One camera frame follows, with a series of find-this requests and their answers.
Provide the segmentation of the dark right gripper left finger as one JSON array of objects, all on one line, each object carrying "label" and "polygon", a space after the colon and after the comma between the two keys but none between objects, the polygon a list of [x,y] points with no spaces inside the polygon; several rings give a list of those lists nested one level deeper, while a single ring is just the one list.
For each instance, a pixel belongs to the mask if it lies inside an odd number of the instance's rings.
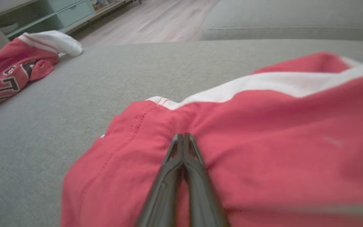
[{"label": "dark right gripper left finger", "polygon": [[137,227],[174,227],[177,190],[182,179],[183,134],[176,134],[137,219]]}]

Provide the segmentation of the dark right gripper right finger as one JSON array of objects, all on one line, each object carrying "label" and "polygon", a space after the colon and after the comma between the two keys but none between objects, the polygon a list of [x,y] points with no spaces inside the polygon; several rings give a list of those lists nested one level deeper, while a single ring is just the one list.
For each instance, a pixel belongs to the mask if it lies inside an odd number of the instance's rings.
[{"label": "dark right gripper right finger", "polygon": [[190,226],[228,227],[228,219],[191,133],[183,136],[183,165],[189,187]]}]

